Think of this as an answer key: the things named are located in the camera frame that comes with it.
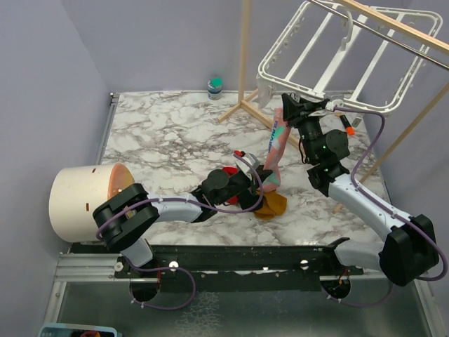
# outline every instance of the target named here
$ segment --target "pink towel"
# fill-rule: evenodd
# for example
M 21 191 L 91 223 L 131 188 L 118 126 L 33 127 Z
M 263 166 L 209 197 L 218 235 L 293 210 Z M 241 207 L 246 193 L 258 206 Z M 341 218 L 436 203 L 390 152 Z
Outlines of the pink towel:
M 287 126 L 287 122 L 283 121 L 282 115 L 281 107 L 274 110 L 272 136 L 269 140 L 268 155 L 264 165 L 264 170 L 273 170 L 273 173 L 263 182 L 262 188 L 264 192 L 273 191 L 281 185 L 278 163 L 286 149 L 291 130 L 291 127 Z

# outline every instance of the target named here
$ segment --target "metal rod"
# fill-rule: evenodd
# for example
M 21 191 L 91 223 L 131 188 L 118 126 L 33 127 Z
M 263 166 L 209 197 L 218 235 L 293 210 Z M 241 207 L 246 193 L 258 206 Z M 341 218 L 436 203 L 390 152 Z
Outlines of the metal rod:
M 326 5 L 320 3 L 317 0 L 307 0 L 307 1 L 312 3 L 312 4 L 317 5 L 318 7 L 326 9 L 328 12 L 330 12 L 332 14 L 338 15 L 341 18 L 344 18 L 345 20 L 348 20 L 348 17 L 345 14 L 341 14 L 339 11 L 337 11 L 337 10 L 335 10 L 333 8 L 327 7 Z M 398 47 L 400 47 L 402 49 L 405 49 L 409 53 L 415 54 L 419 58 L 423 58 L 425 60 L 428 60 L 429 62 L 432 62 L 435 65 L 438 65 L 439 67 L 443 68 L 444 70 L 449 70 L 449 66 L 447 66 L 447 65 L 445 65 L 445 64 L 443 64 L 443 63 L 441 63 L 441 62 L 431 58 L 430 56 L 428 56 L 428 55 L 426 55 L 424 53 L 421 53 L 420 51 L 417 51 L 416 49 L 414 49 L 414 48 L 412 48 L 410 46 L 407 46 L 406 44 L 402 44 L 401 42 L 396 41 L 395 39 L 393 39 L 391 37 L 388 37 L 387 35 L 384 35 L 384 34 L 378 32 L 377 30 L 368 27 L 367 25 L 364 25 L 363 23 L 360 23 L 357 20 L 354 20 L 354 24 L 356 26 L 360 27 L 360 28 L 368 30 L 369 32 L 373 33 L 374 35 L 377 35 L 378 37 L 380 37 L 380 38 L 382 38 L 382 39 L 384 39 L 384 40 L 386 40 L 388 42 L 396 44 Z

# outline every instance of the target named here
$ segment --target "black and orange marker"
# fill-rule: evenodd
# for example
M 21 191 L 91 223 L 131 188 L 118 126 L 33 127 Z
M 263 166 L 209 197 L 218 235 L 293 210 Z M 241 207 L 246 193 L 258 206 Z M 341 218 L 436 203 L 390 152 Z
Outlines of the black and orange marker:
M 356 133 L 354 132 L 354 129 L 351 126 L 351 123 L 349 123 L 348 118 L 346 118 L 346 116 L 344 116 L 343 114 L 340 115 L 340 119 L 343 123 L 344 128 L 346 129 L 346 132 L 348 133 L 348 135 L 353 136 Z

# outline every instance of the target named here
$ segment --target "orange cloth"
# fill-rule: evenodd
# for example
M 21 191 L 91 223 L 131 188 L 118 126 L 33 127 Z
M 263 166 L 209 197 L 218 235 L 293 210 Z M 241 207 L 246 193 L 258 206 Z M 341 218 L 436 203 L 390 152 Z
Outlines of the orange cloth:
M 276 190 L 264 192 L 262 202 L 264 206 L 254 212 L 256 218 L 259 219 L 269 220 L 275 216 L 281 216 L 287 209 L 287 198 L 277 193 Z

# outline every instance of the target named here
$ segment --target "marble surface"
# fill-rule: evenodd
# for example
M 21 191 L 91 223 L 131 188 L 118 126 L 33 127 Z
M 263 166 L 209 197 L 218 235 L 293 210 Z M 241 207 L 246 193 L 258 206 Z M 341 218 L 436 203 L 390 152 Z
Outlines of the marble surface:
M 204 92 L 123 93 L 112 122 L 103 163 L 124 163 L 148 191 L 184 194 L 192 191 L 216 168 L 232 165 L 232 151 L 251 152 L 264 162 L 270 130 L 246 112 L 234 113 L 222 124 L 217 118 L 235 104 L 235 93 L 219 101 Z M 281 106 L 275 97 L 266 108 L 273 114 Z M 323 130 L 343 129 L 335 116 L 321 122 Z M 363 123 L 349 138 L 351 155 L 342 163 L 352 169 L 369 143 Z M 358 178 L 374 163 L 371 156 Z M 346 208 L 332 214 L 336 201 L 314 190 L 308 165 L 300 153 L 287 145 L 279 163 L 278 193 L 288 198 L 286 212 L 272 220 L 257 219 L 253 213 L 219 213 L 203 223 L 156 223 L 144 237 L 150 244 L 191 245 L 301 245 L 328 244 L 340 237 L 361 242 L 379 241 L 371 228 Z M 365 185 L 381 197 L 384 189 L 375 174 Z

